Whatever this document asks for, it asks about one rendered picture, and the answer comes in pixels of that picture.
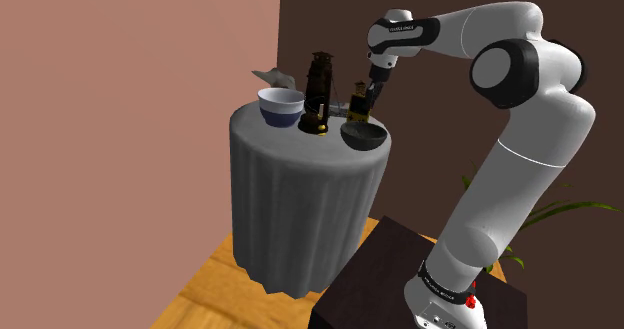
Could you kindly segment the yellow and black bottle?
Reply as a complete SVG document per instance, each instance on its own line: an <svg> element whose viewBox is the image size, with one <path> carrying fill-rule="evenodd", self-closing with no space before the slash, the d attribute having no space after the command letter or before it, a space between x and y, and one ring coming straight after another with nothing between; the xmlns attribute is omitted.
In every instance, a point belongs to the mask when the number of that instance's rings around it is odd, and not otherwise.
<svg viewBox="0 0 624 329"><path fill-rule="evenodd" d="M351 94L347 120L367 122L370 116L370 106L367 104L366 98L367 85L363 81L355 83L355 91Z"/></svg>

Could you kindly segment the dark grey bowl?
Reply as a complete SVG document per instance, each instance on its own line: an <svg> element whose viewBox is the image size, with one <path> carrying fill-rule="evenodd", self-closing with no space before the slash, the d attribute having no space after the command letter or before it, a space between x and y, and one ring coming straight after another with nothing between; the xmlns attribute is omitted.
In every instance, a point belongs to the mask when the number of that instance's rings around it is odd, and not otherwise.
<svg viewBox="0 0 624 329"><path fill-rule="evenodd" d="M340 135L344 143L357 151L370 151L381 146L388 137L385 128L362 121L348 121L341 125Z"/></svg>

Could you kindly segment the grey crumpled tissue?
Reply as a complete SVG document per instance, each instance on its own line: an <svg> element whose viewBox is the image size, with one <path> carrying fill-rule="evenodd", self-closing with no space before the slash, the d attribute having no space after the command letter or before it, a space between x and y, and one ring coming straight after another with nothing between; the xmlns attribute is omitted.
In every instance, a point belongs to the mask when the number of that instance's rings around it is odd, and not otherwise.
<svg viewBox="0 0 624 329"><path fill-rule="evenodd" d="M278 68L274 67L269 71L263 72L252 70L252 73L261 80L268 83L272 88L296 89L295 79L291 75L282 73Z"/></svg>

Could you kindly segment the white and blue bowl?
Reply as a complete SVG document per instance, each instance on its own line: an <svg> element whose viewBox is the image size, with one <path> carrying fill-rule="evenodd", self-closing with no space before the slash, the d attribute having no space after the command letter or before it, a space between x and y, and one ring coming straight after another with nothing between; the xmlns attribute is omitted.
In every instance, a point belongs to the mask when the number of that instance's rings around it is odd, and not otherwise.
<svg viewBox="0 0 624 329"><path fill-rule="evenodd" d="M304 107L304 94L287 88L265 88L257 93L259 108L265 122L273 127L293 126Z"/></svg>

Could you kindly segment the round table with grey cloth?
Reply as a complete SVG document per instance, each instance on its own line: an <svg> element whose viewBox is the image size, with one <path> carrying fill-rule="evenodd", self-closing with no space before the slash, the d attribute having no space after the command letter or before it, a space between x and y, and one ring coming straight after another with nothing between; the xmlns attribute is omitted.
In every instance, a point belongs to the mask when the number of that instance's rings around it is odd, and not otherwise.
<svg viewBox="0 0 624 329"><path fill-rule="evenodd" d="M271 127L256 102L230 118L233 254L268 294L323 291L358 248L391 142L353 150L343 122L324 136Z"/></svg>

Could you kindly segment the dark robot stand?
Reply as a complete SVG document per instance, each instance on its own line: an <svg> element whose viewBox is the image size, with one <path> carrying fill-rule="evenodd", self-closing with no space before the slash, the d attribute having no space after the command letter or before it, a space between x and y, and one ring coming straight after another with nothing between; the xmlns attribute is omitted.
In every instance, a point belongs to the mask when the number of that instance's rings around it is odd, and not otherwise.
<svg viewBox="0 0 624 329"><path fill-rule="evenodd" d="M419 329L404 299L434 243L383 217L313 307L308 329ZM528 329L527 296L480 272L487 329Z"/></svg>

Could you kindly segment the green houseplant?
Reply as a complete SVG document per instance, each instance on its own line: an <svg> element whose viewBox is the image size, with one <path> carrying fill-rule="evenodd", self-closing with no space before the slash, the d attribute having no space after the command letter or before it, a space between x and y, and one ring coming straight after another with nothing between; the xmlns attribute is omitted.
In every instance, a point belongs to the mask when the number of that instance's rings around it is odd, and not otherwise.
<svg viewBox="0 0 624 329"><path fill-rule="evenodd" d="M570 200L558 200L558 201L551 202L541 207L534 207L528 214L528 217L525 220L525 222L521 225L520 231L540 221L543 221L547 218L555 216L557 214L571 211L571 210L577 210L581 208L599 208L599 209L605 209L605 210L622 213L621 209L618 209L612 205L601 203L601 202L596 202L596 201L573 202ZM507 246L503 254L498 258L498 260L494 264L485 267L484 271L486 271L488 274L491 274L491 275L493 275L495 271L498 271L499 273L501 273L502 266L500 265L500 261L505 260L505 259L514 260L521 266L522 269L525 268L524 261L520 257L514 254L514 251L512 250L511 246Z"/></svg>

